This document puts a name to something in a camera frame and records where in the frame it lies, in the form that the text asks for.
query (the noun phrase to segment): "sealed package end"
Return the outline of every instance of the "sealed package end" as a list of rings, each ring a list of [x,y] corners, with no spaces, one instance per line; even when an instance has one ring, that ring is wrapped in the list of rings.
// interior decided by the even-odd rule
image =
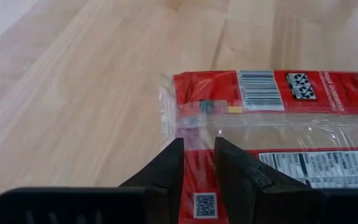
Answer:
[[[182,223],[227,222],[216,136],[310,187],[358,188],[358,72],[185,72],[171,84],[165,122],[186,150]]]

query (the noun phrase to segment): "clear plastic packaging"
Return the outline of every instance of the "clear plastic packaging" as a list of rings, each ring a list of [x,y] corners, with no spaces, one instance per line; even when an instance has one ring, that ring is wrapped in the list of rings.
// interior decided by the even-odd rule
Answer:
[[[216,136],[311,187],[358,187],[358,73],[186,72],[166,83],[164,135],[185,139],[181,223],[227,223]],[[198,193],[217,206],[200,207]],[[208,209],[215,216],[198,215]]]

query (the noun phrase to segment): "nutrition facts label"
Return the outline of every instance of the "nutrition facts label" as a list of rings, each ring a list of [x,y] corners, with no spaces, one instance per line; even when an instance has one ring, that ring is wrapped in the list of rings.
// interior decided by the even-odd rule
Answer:
[[[358,188],[358,151],[260,153],[259,159],[313,188]]]

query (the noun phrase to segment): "wood grain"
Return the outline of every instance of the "wood grain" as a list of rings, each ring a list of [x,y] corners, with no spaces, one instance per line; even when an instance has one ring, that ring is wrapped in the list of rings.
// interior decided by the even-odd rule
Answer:
[[[238,68],[358,70],[358,1],[0,0],[0,193],[120,184],[161,150],[160,74]]]

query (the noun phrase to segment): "light wood surface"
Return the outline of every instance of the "light wood surface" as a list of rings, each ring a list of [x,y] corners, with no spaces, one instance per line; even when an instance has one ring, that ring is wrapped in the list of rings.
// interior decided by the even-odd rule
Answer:
[[[237,68],[358,70],[358,0],[0,0],[0,193],[119,185],[160,74]]]

